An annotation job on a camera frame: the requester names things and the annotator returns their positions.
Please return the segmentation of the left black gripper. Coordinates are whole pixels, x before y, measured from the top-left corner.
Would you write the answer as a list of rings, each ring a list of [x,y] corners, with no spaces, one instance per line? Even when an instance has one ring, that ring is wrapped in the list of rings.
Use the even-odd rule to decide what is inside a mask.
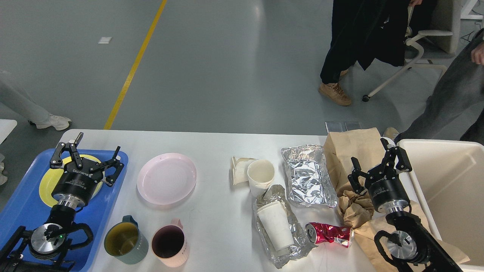
[[[50,159],[50,169],[64,168],[64,173],[53,189],[51,196],[58,203],[62,201],[70,202],[71,208],[74,204],[77,208],[83,208],[88,205],[100,181],[107,184],[108,187],[114,186],[116,179],[125,166],[120,159],[116,158],[121,148],[118,146],[111,159],[96,163],[90,168],[83,167],[82,158],[77,150],[77,146],[83,138],[83,135],[84,133],[80,132],[73,143],[58,143]],[[69,153],[71,161],[75,162],[76,166],[63,166],[64,164],[60,156],[65,151]],[[104,177],[104,172],[110,168],[115,169],[114,174]]]

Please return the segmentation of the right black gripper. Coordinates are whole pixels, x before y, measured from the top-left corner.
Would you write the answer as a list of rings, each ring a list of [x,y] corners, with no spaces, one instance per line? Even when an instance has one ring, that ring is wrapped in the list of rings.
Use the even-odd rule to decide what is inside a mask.
[[[411,172],[413,167],[406,151],[390,144],[387,139],[380,138],[385,149],[382,163],[376,172],[362,172],[356,157],[351,157],[353,170],[348,179],[353,191],[364,196],[368,191],[375,210],[380,213],[402,211],[410,205],[410,199],[403,187],[399,174]],[[359,182],[359,177],[365,178],[365,187]]]

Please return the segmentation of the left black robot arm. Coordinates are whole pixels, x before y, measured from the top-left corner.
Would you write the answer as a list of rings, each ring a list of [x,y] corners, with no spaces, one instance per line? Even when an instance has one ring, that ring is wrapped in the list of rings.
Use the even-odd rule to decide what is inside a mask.
[[[2,272],[86,271],[96,254],[128,158],[72,143],[38,155],[1,213]]]

